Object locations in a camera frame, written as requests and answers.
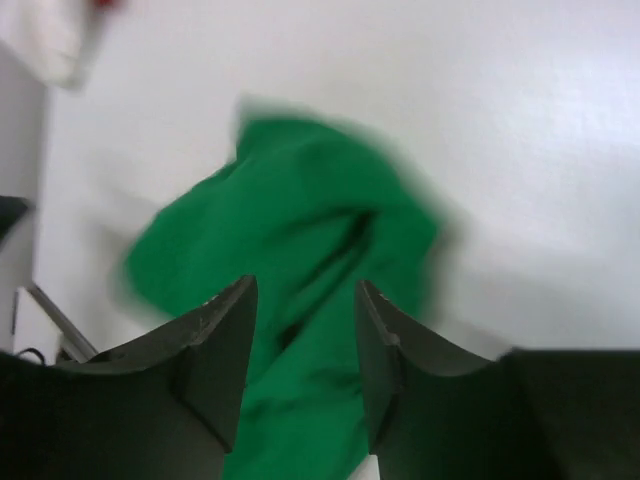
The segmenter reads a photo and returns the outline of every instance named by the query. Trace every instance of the white table surface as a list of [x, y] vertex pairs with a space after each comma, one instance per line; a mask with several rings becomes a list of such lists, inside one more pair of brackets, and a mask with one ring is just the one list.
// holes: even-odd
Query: white table surface
[[455, 205], [440, 322], [640, 344], [637, 1], [125, 3], [86, 87], [52, 95], [40, 203], [35, 279], [97, 348], [148, 329], [109, 274], [226, 160], [247, 94], [384, 132]]

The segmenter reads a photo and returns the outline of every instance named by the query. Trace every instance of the green cloth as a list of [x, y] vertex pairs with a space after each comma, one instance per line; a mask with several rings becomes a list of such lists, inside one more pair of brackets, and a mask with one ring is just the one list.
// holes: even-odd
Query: green cloth
[[225, 480], [342, 480], [367, 453], [354, 288], [418, 313], [437, 222], [385, 155], [323, 123], [265, 115], [236, 160], [162, 210], [134, 245], [134, 290], [172, 316], [254, 274], [259, 301]]

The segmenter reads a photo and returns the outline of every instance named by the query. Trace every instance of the white cloth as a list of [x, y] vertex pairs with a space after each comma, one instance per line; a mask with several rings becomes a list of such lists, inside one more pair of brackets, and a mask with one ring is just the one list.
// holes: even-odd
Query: white cloth
[[0, 40], [41, 81], [72, 86], [94, 6], [88, 0], [3, 0]]

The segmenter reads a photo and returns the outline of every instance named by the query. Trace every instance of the black object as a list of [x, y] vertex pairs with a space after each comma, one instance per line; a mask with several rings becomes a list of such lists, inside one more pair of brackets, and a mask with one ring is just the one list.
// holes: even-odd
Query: black object
[[24, 198], [0, 196], [0, 246], [28, 210], [29, 203]]
[[561, 478], [513, 365], [477, 357], [358, 286], [369, 448], [384, 480]]
[[491, 362], [368, 282], [356, 313], [384, 480], [640, 479], [640, 352], [514, 349]]
[[0, 478], [215, 480], [232, 450], [255, 328], [243, 277], [88, 363], [0, 355]]

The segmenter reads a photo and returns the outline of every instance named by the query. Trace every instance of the metal rod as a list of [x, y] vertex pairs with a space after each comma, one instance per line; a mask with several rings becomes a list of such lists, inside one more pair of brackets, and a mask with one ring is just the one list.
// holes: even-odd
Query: metal rod
[[98, 351], [91, 345], [89, 340], [80, 333], [80, 330], [75, 327], [71, 320], [38, 285], [32, 283], [27, 287], [27, 292], [60, 329], [64, 335], [62, 346], [74, 360], [86, 362], [98, 354]]

